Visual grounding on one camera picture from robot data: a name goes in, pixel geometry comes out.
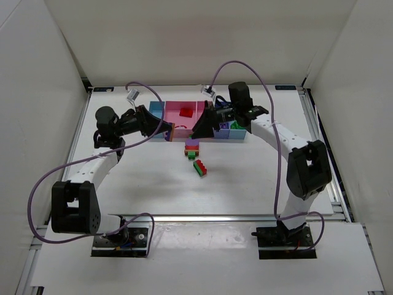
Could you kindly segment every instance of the black mounting plate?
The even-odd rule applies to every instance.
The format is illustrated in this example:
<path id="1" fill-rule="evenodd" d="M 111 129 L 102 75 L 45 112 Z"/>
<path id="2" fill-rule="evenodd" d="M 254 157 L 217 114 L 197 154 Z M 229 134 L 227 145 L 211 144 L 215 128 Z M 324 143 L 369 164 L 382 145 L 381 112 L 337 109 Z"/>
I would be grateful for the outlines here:
<path id="1" fill-rule="evenodd" d="M 304 227 L 303 230 L 291 236 L 285 243 L 278 239 L 266 239 L 266 237 L 276 237 L 277 234 L 277 227 L 257 227 L 259 259 L 317 258 L 315 249 L 304 250 L 314 243 L 309 227 Z"/>
<path id="2" fill-rule="evenodd" d="M 94 237 L 91 247 L 92 257 L 129 257 L 142 258 L 146 256 L 148 227 L 129 227 L 128 235 L 133 242 L 132 248 L 116 250 L 116 245 L 106 238 Z"/>

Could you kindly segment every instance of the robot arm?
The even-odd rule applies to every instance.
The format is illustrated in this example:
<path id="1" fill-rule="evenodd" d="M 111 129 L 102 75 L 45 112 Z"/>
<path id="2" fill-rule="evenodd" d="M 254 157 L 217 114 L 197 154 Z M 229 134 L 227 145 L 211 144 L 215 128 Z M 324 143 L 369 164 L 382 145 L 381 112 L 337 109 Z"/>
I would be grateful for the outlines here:
<path id="1" fill-rule="evenodd" d="M 232 83 L 228 86 L 230 102 L 214 107 L 205 101 L 204 111 L 193 128 L 192 138 L 209 138 L 219 124 L 236 120 L 249 133 L 265 140 L 277 149 L 271 116 L 261 106 L 254 106 L 249 88 L 244 82 Z M 280 217 L 285 218 L 297 213 L 307 213 L 317 197 L 331 182 L 329 160 L 326 146 L 322 141 L 307 141 L 281 124 L 274 123 L 279 133 L 282 156 L 287 160 L 287 184 L 290 189 L 289 198 Z M 284 238 L 301 231 L 306 217 L 299 216 L 278 221 Z"/>
<path id="2" fill-rule="evenodd" d="M 143 105 L 127 110 L 120 118 L 114 110 L 103 106 L 96 112 L 97 131 L 93 141 L 95 159 L 85 163 L 82 168 L 66 181 L 58 181 L 52 187 L 52 229 L 54 232 L 70 234 L 104 233 L 118 229 L 124 220 L 119 216 L 102 214 L 96 190 L 123 156 L 123 150 L 100 157 L 104 152 L 125 146 L 123 135 L 140 131 L 150 136 L 160 123 Z M 172 125 L 163 122 L 157 133 L 172 130 Z M 68 206 L 74 201 L 77 206 Z M 124 239 L 125 231 L 112 237 L 116 243 Z"/>
<path id="3" fill-rule="evenodd" d="M 281 124 L 275 124 L 280 137 L 282 156 L 288 162 L 287 184 L 290 192 L 286 207 L 280 215 L 281 218 L 285 218 L 309 212 L 318 194 L 332 180 L 332 174 L 322 141 L 308 142 Z M 251 121 L 251 133 L 277 149 L 276 135 L 268 114 Z M 288 230 L 288 234 L 294 234 L 303 228 L 306 216 L 297 216 L 281 222 Z"/>

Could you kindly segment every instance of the white wall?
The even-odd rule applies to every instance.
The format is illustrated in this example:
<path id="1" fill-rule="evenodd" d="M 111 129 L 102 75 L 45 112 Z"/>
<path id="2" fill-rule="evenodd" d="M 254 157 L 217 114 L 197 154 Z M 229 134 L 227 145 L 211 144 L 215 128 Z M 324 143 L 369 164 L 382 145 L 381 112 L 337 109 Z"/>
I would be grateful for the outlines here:
<path id="1" fill-rule="evenodd" d="M 94 86 L 210 82 L 231 59 L 269 83 L 313 81 L 356 0 L 45 0 Z M 217 80 L 256 78 L 229 66 Z"/>
<path id="2" fill-rule="evenodd" d="M 356 219 L 393 294 L 393 1 L 358 0 L 312 87 Z"/>
<path id="3" fill-rule="evenodd" d="M 30 189 L 44 172 L 66 160 L 86 99 L 44 2 L 16 5 L 0 3 L 1 294 L 15 292 L 31 243 L 26 219 Z M 36 224 L 49 212 L 50 186 L 59 175 L 37 192 Z"/>

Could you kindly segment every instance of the purple lego brick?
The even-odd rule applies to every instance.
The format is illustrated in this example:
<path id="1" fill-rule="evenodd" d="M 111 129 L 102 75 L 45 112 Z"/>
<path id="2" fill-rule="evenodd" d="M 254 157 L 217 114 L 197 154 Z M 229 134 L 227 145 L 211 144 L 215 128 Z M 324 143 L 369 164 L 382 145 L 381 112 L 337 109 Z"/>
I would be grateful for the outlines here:
<path id="1" fill-rule="evenodd" d="M 199 146 L 199 140 L 193 140 L 191 138 L 187 138 L 185 140 L 185 145 L 186 146 Z"/>
<path id="2" fill-rule="evenodd" d="M 220 129 L 229 129 L 229 124 L 228 124 L 228 122 L 220 123 Z"/>

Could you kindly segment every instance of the green block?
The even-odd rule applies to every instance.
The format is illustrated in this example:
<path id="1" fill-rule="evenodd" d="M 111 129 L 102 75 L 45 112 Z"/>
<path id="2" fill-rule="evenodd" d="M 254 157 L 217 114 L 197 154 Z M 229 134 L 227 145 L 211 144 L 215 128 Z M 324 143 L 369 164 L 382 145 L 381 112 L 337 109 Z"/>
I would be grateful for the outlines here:
<path id="1" fill-rule="evenodd" d="M 193 163 L 194 168 L 196 169 L 196 172 L 198 172 L 199 176 L 202 176 L 202 170 L 199 168 L 198 164 L 196 162 Z"/>
<path id="2" fill-rule="evenodd" d="M 195 156 L 196 156 L 195 152 L 188 152 L 187 155 L 189 157 L 189 160 L 195 160 Z"/>
<path id="3" fill-rule="evenodd" d="M 240 125 L 237 123 L 237 121 L 234 121 L 234 122 L 231 124 L 231 129 L 240 129 L 240 130 L 244 130 L 244 128 L 243 128 L 242 126 L 240 126 Z"/>

